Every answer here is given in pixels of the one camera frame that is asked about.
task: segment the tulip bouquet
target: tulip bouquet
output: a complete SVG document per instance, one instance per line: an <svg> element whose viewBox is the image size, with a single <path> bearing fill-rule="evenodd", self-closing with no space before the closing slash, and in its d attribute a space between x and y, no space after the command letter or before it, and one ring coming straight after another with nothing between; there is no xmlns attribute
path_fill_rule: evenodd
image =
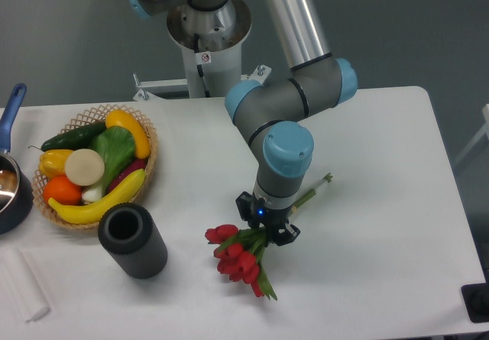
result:
<svg viewBox="0 0 489 340"><path fill-rule="evenodd" d="M316 188L307 191L293 204L291 214L313 198L320 186L331 180L332 176L328 173ZM250 284L256 297L266 296L277 300L262 263L269 244L265 227L239 229L236 225L224 224L207 229L205 236L210 244L219 245L214 250L214 257L219 259L217 270L220 274L228 275L231 281L243 280Z"/></svg>

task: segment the wicker basket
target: wicker basket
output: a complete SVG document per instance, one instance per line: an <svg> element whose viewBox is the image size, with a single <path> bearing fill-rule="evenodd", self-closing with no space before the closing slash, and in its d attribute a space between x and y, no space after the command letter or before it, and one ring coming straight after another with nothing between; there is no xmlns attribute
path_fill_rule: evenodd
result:
<svg viewBox="0 0 489 340"><path fill-rule="evenodd" d="M65 128L60 131L60 134L73 130L80 126L92 124L96 121L102 121L105 119L106 115L114 109L122 109L127 113L133 115L139 121L143 129L146 131L146 135L148 136L151 145L151 153L147 160L147 165L145 170L146 179L144 180L143 186L139 189L136 195L134 195L133 198L131 199L131 202L134 201L137 202L141 198L144 189L148 185L149 179L151 178L151 172L153 171L154 163L156 162L156 158L157 158L158 137L157 137L156 129L154 128L149 118L143 115L140 111L136 111L133 108L129 108L125 105L100 105L98 108L93 107L91 109L87 109L84 111L84 113L79 113L75 118L72 118L71 122L69 124L66 124ZM41 174L39 170L36 170L36 172L34 173L34 178L32 180L34 204L40 210L40 212L45 218L50 220L55 225L59 225L60 227L67 228L67 229L89 230L89 229L95 229L99 226L98 222L92 224L77 225L77 224L71 224L61 219L61 217L59 217L58 214L48 204L46 204L43 199L43 191L47 181L48 178L45 175Z"/></svg>

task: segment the black foam cylinder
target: black foam cylinder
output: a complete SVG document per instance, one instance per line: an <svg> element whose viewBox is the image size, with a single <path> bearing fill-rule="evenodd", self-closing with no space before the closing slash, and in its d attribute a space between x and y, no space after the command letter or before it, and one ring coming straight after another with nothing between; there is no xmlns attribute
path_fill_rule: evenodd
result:
<svg viewBox="0 0 489 340"><path fill-rule="evenodd" d="M122 270L137 279L155 276L167 263L167 246L150 213L133 202L113 206L104 214L99 240Z"/></svg>

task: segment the saucepan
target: saucepan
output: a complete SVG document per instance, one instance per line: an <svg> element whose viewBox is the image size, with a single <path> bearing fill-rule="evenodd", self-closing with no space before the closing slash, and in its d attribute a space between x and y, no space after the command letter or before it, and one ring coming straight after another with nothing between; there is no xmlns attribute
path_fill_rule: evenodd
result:
<svg viewBox="0 0 489 340"><path fill-rule="evenodd" d="M17 84L0 119L0 234L19 225L32 208L32 188L10 153L12 125L28 88Z"/></svg>

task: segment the banana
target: banana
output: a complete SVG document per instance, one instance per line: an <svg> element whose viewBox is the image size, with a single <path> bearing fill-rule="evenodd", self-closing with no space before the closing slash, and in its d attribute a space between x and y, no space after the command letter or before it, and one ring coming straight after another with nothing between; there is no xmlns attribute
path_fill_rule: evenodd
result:
<svg viewBox="0 0 489 340"><path fill-rule="evenodd" d="M143 169L135 170L125 177L110 193L99 201L85 206L69 206L58 203L52 197L47 201L58 215L72 224L91 224L100 221L111 207L128 202L143 186L146 173Z"/></svg>

